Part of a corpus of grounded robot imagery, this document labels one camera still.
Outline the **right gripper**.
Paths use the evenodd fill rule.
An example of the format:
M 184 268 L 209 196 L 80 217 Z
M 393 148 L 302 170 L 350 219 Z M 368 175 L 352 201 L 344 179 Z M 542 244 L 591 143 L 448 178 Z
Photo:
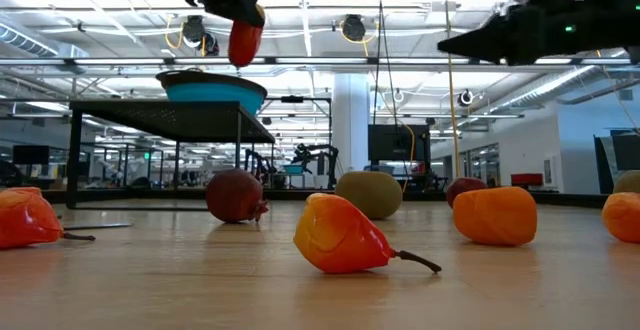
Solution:
M 441 52 L 499 64 L 531 65 L 547 55 L 624 49 L 640 64 L 640 0 L 564 0 L 545 12 L 512 6 L 482 27 L 438 43 Z

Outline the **blue collapsible colander black rim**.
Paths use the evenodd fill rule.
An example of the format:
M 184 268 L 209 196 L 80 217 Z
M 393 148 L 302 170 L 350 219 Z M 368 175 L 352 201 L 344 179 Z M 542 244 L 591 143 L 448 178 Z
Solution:
M 170 70 L 156 79 L 173 102 L 239 102 L 255 115 L 262 107 L 267 90 L 245 78 L 195 70 Z

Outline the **dark red toy plum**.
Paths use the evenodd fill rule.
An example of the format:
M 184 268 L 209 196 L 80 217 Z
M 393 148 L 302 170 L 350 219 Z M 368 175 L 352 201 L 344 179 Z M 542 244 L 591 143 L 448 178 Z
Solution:
M 464 192 L 485 189 L 487 184 L 481 179 L 473 177 L 460 177 L 454 180 L 446 189 L 446 201 L 450 208 L 453 207 L 455 198 Z

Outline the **orange bell pepper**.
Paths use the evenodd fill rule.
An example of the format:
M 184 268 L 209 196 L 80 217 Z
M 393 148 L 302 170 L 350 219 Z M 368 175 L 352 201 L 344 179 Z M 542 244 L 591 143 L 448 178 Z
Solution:
M 453 202 L 456 229 L 473 242 L 491 246 L 521 246 L 537 232 L 537 204 L 518 187 L 472 190 Z

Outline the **green-brown toy kiwi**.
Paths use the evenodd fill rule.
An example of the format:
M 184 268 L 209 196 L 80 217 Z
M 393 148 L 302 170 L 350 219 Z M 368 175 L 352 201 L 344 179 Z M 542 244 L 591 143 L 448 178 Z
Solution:
M 353 171 L 340 177 L 335 194 L 350 201 L 371 220 L 383 220 L 396 213 L 403 201 L 399 183 L 389 174 Z
M 640 170 L 624 172 L 614 184 L 613 192 L 640 193 Z

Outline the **dark red toy pomegranate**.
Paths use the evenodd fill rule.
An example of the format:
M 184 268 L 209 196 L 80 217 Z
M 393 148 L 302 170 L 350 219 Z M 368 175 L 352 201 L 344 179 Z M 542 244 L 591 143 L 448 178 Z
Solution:
M 268 212 L 262 184 L 242 169 L 229 169 L 212 177 L 205 191 L 209 212 L 225 223 L 255 220 Z

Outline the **orange-red toy pear with stem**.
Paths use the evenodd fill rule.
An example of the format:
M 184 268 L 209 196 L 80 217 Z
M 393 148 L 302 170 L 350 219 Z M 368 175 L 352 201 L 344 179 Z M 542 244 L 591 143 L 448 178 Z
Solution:
M 313 266 L 328 274 L 384 267 L 393 258 L 420 263 L 432 272 L 442 267 L 404 250 L 395 250 L 384 233 L 343 197 L 314 193 L 305 202 L 293 243 Z
M 96 240 L 91 235 L 67 232 L 39 188 L 14 187 L 0 191 L 0 250 L 54 243 L 60 239 Z

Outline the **orange plush fruit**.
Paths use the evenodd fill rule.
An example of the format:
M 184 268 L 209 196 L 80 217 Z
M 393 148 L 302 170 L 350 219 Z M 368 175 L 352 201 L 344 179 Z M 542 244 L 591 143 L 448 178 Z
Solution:
M 640 244 L 640 193 L 611 194 L 601 217 L 612 236 L 623 242 Z

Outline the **black perforated metal rack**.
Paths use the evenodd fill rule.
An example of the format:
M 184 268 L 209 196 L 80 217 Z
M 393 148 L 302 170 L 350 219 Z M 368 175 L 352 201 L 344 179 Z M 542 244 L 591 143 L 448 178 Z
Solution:
M 235 165 L 241 165 L 241 145 L 275 143 L 274 136 L 237 101 L 172 102 L 166 100 L 76 100 L 69 103 L 71 132 L 65 205 L 78 208 L 78 166 L 85 114 L 176 143 L 232 143 Z

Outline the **red box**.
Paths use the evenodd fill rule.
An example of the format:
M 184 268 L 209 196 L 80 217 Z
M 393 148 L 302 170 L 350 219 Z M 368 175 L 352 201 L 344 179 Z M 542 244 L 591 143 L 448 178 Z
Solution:
M 543 186 L 544 177 L 541 173 L 514 173 L 511 175 L 512 186 Z

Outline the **black monitor on stand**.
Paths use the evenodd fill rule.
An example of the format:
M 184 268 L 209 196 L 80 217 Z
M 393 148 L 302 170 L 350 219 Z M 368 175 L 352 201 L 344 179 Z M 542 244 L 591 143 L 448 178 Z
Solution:
M 372 161 L 429 161 L 428 125 L 369 125 L 368 156 Z

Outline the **large black screen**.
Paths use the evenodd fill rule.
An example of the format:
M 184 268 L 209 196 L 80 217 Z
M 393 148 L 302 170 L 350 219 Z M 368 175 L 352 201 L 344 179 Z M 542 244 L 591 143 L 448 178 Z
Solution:
M 612 194 L 614 184 L 626 171 L 640 170 L 640 135 L 631 130 L 612 130 L 594 138 L 596 170 L 601 194 Z

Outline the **white building pillar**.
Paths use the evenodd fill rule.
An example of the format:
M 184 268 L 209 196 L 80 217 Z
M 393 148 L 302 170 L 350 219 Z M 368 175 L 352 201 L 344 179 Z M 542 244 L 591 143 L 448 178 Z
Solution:
M 369 164 L 369 76 L 338 73 L 332 93 L 333 146 L 339 150 L 337 178 Z

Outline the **small black monitor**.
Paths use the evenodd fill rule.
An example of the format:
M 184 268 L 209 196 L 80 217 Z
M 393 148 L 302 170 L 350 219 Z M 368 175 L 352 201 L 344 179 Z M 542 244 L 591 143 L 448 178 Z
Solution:
M 50 147 L 44 145 L 14 145 L 12 160 L 16 165 L 48 165 Z

